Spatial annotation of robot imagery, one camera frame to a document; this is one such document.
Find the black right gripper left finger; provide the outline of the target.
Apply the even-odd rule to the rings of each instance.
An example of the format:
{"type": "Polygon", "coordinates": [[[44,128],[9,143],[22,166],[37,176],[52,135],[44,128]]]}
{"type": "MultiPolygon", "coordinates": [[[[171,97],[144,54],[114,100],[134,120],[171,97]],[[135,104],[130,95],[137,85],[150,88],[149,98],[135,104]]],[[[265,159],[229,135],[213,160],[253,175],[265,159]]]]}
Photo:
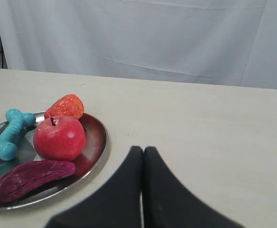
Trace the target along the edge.
{"type": "Polygon", "coordinates": [[[132,146],[115,173],[91,196],[53,216],[47,228],[139,228],[143,151],[132,146]]]}

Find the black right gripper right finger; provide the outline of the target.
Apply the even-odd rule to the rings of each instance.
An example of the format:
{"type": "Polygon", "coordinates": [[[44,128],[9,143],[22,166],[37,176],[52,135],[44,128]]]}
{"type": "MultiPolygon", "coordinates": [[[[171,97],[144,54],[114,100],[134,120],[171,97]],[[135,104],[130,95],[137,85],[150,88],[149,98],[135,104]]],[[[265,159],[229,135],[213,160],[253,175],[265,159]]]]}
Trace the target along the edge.
{"type": "Polygon", "coordinates": [[[155,147],[143,156],[143,214],[146,228],[240,228],[192,194],[170,171],[155,147]]]}

